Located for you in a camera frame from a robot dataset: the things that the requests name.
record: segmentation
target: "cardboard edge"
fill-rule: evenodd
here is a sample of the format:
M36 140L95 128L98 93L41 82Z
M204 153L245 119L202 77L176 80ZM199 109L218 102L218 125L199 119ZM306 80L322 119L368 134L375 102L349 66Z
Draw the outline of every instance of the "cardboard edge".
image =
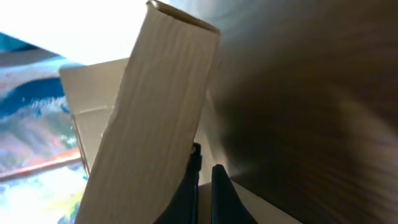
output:
M154 8L168 16L173 17L174 19L178 19L187 24L201 27L202 29L206 29L208 31L220 34L220 30L217 29L216 27L210 25L209 23L201 21L201 20L189 15L186 12L183 12L177 8L169 6L168 4L162 3L160 1L149 0L149 1L147 1L147 7Z
M84 169L86 170L87 176L90 176L90 166L87 161L85 149L83 148L83 143L81 141L81 136L80 136L80 130L78 129L78 126L76 123L76 117L75 117L75 115L71 114L71 118L72 118L73 128L75 129L75 134L76 134L76 138L77 138L77 142L78 142L81 161L83 163Z
M77 62L73 62L73 63L68 63L68 64L65 64L65 65L61 65L61 67L59 68L59 71L66 70L66 69L69 69L69 68L81 68L81 67L84 67L84 66L85 65L83 65L83 64L80 64L80 63L77 63Z

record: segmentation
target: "dark brown surface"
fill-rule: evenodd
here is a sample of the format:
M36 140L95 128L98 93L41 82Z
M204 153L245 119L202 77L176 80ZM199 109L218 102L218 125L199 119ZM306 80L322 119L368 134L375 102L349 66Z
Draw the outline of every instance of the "dark brown surface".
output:
M171 4L221 28L237 183L304 223L398 223L397 1Z

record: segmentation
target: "white cardboard box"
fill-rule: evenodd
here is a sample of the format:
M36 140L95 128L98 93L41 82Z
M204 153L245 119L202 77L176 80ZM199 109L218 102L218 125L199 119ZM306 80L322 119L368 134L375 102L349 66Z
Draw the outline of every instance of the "white cardboard box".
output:
M220 33L166 4L147 5L76 223L153 223L185 173Z
M100 146L128 59L60 70L62 85L88 171Z

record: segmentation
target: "corrugated cardboard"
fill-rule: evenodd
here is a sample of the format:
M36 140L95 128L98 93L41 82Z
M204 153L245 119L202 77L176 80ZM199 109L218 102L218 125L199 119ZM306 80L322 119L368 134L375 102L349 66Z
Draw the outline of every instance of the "corrugated cardboard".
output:
M148 2L77 223L153 223L164 211L185 172L218 38L214 27L165 4ZM72 85L64 78L63 83ZM111 111L113 98L90 100L96 94L101 93L84 96L84 105L71 105L81 139L83 133L99 129L103 124L95 120ZM96 113L91 121L84 117ZM89 124L78 124L79 119Z
M161 2L153 4L156 4L159 11L177 17L180 21L218 32L213 26L182 11ZM88 172L93 167L127 62L128 58L90 66L68 65L60 70L62 85Z

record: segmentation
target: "blue paint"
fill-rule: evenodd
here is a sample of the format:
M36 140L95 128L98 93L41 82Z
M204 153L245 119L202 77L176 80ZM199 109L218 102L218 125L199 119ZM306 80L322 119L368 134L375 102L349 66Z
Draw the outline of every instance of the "blue paint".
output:
M64 97L61 79L45 78L27 82L11 90L7 96L0 100L0 118L10 116L21 108L32 106L35 102L56 100ZM68 113L67 106L60 108ZM41 115L40 108L35 108L36 116Z

